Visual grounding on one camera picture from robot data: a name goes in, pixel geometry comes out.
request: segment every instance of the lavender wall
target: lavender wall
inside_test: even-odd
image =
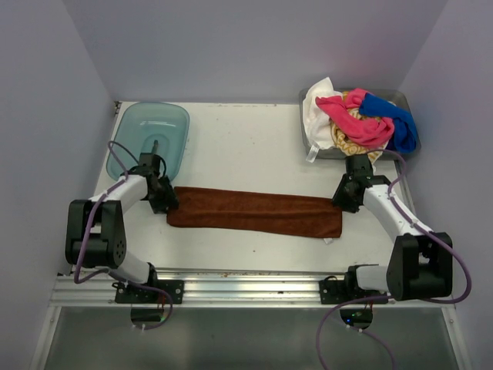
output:
[[[112,100],[59,0],[0,6],[0,368],[28,368]]]
[[[64,0],[114,99],[289,101],[397,88],[446,0]]]
[[[472,272],[472,294],[457,309],[478,369],[493,362],[491,15],[490,0],[450,0],[401,87],[423,144],[409,176],[418,214],[450,233]]]

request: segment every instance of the blue cloth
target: blue cloth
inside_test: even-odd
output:
[[[360,106],[360,114],[369,117],[389,117],[394,120],[394,135],[387,149],[410,153],[416,149],[418,132],[413,116],[406,110],[390,104],[387,100],[367,93]]]

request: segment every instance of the glass panel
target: glass panel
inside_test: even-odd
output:
[[[46,369],[319,369],[320,309],[177,308],[169,323],[131,329],[129,308],[64,308]],[[440,308],[376,308],[368,330],[393,349],[399,369],[457,369]],[[327,320],[322,348],[333,369],[390,369],[373,339]]]

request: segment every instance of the cable connector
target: cable connector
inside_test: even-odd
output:
[[[417,224],[419,224],[419,220],[417,218],[413,218],[411,222],[409,223],[409,226],[414,227]]]

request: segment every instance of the brown cloth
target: brown cloth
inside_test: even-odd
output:
[[[340,237],[342,211],[332,200],[175,187],[179,209],[168,211],[168,224],[176,227],[219,227],[255,230],[300,237]]]

